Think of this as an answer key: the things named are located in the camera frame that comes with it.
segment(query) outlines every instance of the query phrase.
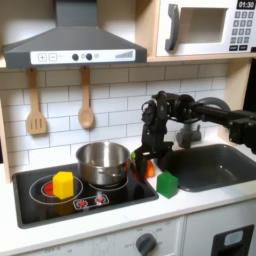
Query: black robotic arm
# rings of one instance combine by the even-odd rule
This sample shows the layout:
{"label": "black robotic arm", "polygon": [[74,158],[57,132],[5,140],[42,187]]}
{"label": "black robotic arm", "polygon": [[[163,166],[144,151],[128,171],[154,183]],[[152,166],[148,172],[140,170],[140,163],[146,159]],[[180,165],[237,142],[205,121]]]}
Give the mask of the black robotic arm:
{"label": "black robotic arm", "polygon": [[142,106],[142,146],[135,150],[136,166],[144,177],[147,160],[161,158],[172,150],[172,142],[164,142],[168,120],[180,123],[213,122],[229,130],[230,141],[245,144],[256,154],[256,114],[225,111],[197,103],[189,95],[159,92]]}

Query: microwave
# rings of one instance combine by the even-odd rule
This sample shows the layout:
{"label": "microwave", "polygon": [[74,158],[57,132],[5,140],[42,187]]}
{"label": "microwave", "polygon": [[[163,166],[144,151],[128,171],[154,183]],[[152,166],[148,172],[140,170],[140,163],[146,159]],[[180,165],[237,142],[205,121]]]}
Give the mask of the microwave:
{"label": "microwave", "polygon": [[255,0],[161,0],[157,56],[256,52]]}

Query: digital clock display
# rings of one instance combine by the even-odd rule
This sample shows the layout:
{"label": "digital clock display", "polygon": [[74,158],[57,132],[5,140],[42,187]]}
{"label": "digital clock display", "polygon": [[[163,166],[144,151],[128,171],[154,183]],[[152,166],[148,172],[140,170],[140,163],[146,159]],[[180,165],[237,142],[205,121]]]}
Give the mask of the digital clock display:
{"label": "digital clock display", "polygon": [[238,10],[255,10],[255,0],[238,0]]}

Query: sink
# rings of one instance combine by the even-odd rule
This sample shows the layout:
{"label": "sink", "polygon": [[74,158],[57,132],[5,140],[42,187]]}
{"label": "sink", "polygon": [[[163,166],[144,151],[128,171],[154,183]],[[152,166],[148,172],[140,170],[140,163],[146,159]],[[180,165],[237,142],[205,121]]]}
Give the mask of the sink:
{"label": "sink", "polygon": [[170,152],[158,166],[178,177],[180,189],[189,192],[256,180],[256,163],[223,144]]}

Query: microwave handle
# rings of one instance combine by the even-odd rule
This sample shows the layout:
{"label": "microwave handle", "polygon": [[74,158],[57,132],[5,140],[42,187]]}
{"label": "microwave handle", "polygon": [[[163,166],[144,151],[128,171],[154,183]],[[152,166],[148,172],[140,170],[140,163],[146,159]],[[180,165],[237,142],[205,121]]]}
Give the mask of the microwave handle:
{"label": "microwave handle", "polygon": [[174,50],[176,42],[178,40],[179,30],[180,30],[180,15],[179,8],[177,4],[169,4],[168,15],[172,19],[172,27],[170,39],[165,41],[165,50],[167,52]]}

